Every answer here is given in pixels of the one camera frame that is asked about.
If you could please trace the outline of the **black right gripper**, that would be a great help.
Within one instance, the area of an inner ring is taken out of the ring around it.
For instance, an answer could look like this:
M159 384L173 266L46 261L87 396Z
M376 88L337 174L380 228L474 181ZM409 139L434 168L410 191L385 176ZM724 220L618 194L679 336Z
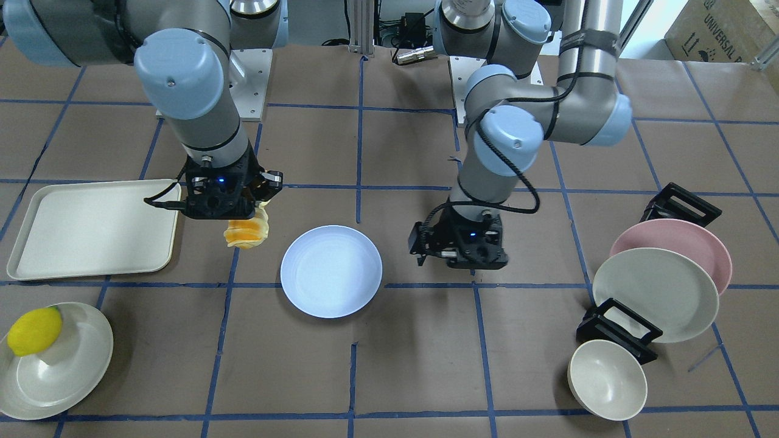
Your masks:
M270 200L283 189L284 174L267 171L257 161L251 146L224 167L184 162L187 197L183 214L197 220L269 221Z

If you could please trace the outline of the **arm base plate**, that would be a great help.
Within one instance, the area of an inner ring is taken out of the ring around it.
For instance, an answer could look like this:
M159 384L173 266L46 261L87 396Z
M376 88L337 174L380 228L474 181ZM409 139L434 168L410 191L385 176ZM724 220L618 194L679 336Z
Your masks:
M467 125L465 100L469 92L467 82L475 71L487 66L487 61L483 58L450 57L449 66L457 125L460 128L465 128ZM517 78L517 80L523 84L542 86L542 73L540 73L538 63L534 64L529 75Z
M197 34L171 33L140 47L134 69L167 119L231 126L261 120L272 58L269 49L226 54Z

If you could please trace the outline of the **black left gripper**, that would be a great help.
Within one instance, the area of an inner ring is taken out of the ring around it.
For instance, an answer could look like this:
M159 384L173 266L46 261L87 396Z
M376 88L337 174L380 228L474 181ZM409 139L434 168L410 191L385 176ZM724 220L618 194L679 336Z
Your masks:
M481 221L470 221L455 210L444 210L438 222L426 231L417 221L407 239L409 253L423 266L427 256L436 256L454 269L496 271L509 261L503 249L503 222L488 213Z

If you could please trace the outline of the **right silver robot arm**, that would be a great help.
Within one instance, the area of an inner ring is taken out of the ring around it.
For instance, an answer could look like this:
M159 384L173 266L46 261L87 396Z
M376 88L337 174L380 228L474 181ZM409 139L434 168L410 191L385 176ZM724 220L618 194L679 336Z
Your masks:
M197 220L248 220L283 188L257 161L231 95L231 55L282 47L285 1L5 1L10 39L42 66L134 67L186 151L186 199L144 199Z

